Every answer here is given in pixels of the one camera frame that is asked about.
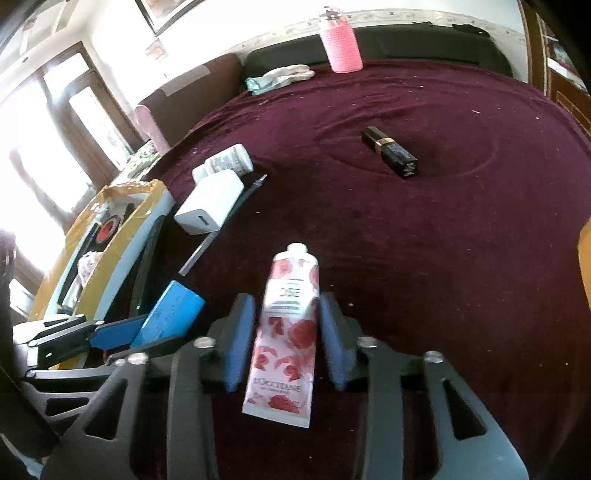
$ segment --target gold band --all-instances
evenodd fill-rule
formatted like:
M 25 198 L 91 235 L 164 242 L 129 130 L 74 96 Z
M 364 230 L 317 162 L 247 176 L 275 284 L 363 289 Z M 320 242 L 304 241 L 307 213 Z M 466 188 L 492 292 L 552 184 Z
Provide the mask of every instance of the gold band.
M 392 143 L 394 140 L 392 140 L 390 137 L 386 137 L 386 138 L 380 138 L 379 140 L 375 141 L 375 151 L 378 153 L 378 155 L 382 154 L 382 145 L 385 145 L 386 143 Z

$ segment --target sofa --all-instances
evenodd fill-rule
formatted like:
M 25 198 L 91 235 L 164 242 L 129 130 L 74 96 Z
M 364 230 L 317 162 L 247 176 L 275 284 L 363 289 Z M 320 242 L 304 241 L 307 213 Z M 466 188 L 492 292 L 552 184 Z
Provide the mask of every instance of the sofa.
M 433 59 L 512 76 L 509 61 L 490 35 L 472 25 L 377 25 L 356 28 L 355 35 L 364 60 Z M 136 120 L 164 154 L 209 112 L 243 91 L 247 77 L 286 65 L 326 62 L 318 34 L 259 48 L 243 63 L 226 53 L 152 92 L 135 108 Z

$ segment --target blue box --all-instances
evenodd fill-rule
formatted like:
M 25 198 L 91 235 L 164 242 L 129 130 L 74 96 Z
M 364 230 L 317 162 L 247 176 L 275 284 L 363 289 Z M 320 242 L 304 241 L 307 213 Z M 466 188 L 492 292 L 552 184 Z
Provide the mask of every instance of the blue box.
M 149 313 L 131 348 L 171 335 L 183 336 L 204 304 L 199 295 L 173 280 Z

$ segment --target blue gripper pad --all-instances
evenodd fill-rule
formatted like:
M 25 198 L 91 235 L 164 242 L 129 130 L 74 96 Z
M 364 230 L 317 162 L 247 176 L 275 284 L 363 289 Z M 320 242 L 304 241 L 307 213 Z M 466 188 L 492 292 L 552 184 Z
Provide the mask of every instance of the blue gripper pad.
M 320 296 L 320 329 L 330 380 L 335 388 L 343 391 L 350 373 L 357 363 L 357 348 L 349 334 L 347 322 L 332 294 Z
M 224 384 L 227 392 L 233 392 L 242 380 L 242 373 L 250 352 L 252 328 L 255 323 L 255 299 L 250 295 L 241 298 L 241 294 L 232 307 L 228 320 L 237 318 L 232 346 L 226 357 Z
M 102 350 L 111 350 L 134 341 L 139 329 L 146 321 L 148 315 L 140 315 L 119 322 L 101 325 L 95 330 L 95 335 L 90 339 L 90 346 Z
M 130 348 L 171 335 L 183 336 L 204 304 L 199 295 L 173 280 L 148 314 Z

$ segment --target white charger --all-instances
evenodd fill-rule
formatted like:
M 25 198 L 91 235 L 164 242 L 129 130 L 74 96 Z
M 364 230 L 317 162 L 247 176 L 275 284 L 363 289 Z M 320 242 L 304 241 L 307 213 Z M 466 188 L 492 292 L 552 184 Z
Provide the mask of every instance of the white charger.
M 203 178 L 174 215 L 176 222 L 192 235 L 219 230 L 244 190 L 233 170 L 222 170 Z

